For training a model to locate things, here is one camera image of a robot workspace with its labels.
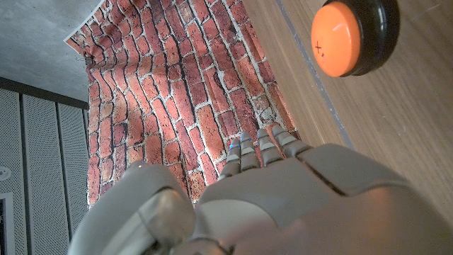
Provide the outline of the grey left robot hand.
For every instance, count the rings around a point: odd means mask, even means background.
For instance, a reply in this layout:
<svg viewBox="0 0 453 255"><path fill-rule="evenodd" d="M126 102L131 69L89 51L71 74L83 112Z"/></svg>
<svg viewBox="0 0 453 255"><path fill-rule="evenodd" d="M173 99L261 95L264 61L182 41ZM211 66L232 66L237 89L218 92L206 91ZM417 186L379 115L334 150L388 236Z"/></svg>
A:
<svg viewBox="0 0 453 255"><path fill-rule="evenodd" d="M136 161L78 226L70 254L451 254L452 226L407 180L280 126L243 133L192 203L169 169Z"/></svg>

